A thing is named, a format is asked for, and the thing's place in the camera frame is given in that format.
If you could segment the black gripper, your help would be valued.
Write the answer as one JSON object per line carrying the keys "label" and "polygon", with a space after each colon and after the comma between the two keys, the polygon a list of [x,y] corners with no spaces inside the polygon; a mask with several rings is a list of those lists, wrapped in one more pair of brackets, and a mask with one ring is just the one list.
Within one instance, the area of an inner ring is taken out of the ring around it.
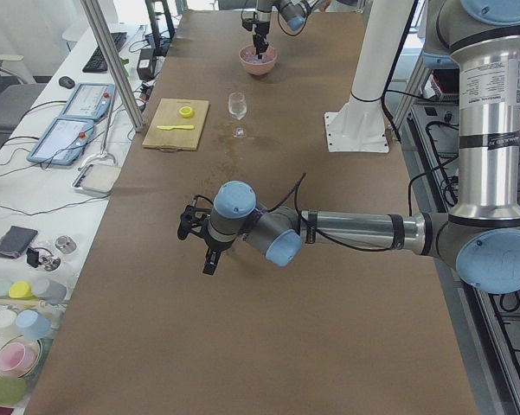
{"label": "black gripper", "polygon": [[257,22],[254,27],[253,43],[255,48],[268,48],[267,36],[270,22]]}
{"label": "black gripper", "polygon": [[180,240],[185,240],[190,234],[193,234],[206,242],[208,248],[202,272],[206,275],[213,276],[218,266],[221,252],[214,251],[209,247],[209,213],[209,209],[198,207],[196,202],[188,204],[180,215],[177,237]]}

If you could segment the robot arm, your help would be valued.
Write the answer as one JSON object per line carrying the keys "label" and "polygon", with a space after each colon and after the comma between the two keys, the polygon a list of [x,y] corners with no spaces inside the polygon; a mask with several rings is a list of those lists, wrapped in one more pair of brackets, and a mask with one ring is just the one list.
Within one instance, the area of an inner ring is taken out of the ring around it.
{"label": "robot arm", "polygon": [[246,183],[223,184],[209,207],[189,204],[177,236],[203,239],[204,272],[243,239],[267,260],[290,263],[305,244],[359,252],[407,249],[445,262],[491,293],[520,290],[520,1],[432,1],[423,56],[459,68],[459,198],[445,214],[350,214],[265,207]]}
{"label": "robot arm", "polygon": [[273,9],[278,12],[287,26],[293,32],[301,30],[310,14],[319,8],[324,1],[257,1],[251,17],[242,20],[242,26],[253,31],[253,43],[256,54],[263,54],[269,46],[267,36],[269,34],[271,13]]}

